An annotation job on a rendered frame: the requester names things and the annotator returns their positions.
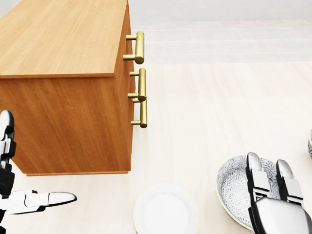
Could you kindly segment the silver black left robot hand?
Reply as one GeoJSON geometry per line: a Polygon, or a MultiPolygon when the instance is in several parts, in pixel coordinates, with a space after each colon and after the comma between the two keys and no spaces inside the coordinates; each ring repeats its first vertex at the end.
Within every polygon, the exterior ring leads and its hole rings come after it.
{"type": "MultiPolygon", "coordinates": [[[[9,160],[16,152],[14,117],[9,110],[0,114],[0,224],[5,214],[17,215],[43,212],[47,207],[64,205],[77,200],[72,193],[51,192],[39,194],[34,190],[12,192],[15,174],[9,160]]],[[[0,234],[6,229],[0,225],[0,234]]]]}

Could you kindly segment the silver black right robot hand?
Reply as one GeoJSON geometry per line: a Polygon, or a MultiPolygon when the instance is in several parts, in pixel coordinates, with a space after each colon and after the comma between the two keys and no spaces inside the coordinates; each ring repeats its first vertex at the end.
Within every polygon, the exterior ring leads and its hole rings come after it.
{"type": "Polygon", "coordinates": [[[269,180],[259,156],[249,152],[246,162],[248,211],[255,234],[312,234],[312,219],[289,164],[282,159],[276,163],[280,199],[274,199],[269,197],[269,180]]]}

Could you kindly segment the wooden cabinet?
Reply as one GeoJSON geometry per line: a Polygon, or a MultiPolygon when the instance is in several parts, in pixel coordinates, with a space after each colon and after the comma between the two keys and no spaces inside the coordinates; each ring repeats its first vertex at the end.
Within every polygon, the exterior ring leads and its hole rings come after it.
{"type": "Polygon", "coordinates": [[[0,18],[0,110],[28,176],[127,173],[128,0],[21,0],[0,18]]]}

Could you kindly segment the white plate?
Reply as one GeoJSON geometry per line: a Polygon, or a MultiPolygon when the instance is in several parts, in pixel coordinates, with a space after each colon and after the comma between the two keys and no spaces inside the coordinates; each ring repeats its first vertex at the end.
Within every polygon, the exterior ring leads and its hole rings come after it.
{"type": "Polygon", "coordinates": [[[197,234],[198,205],[183,187],[160,183],[146,189],[133,208],[136,234],[197,234]]]}

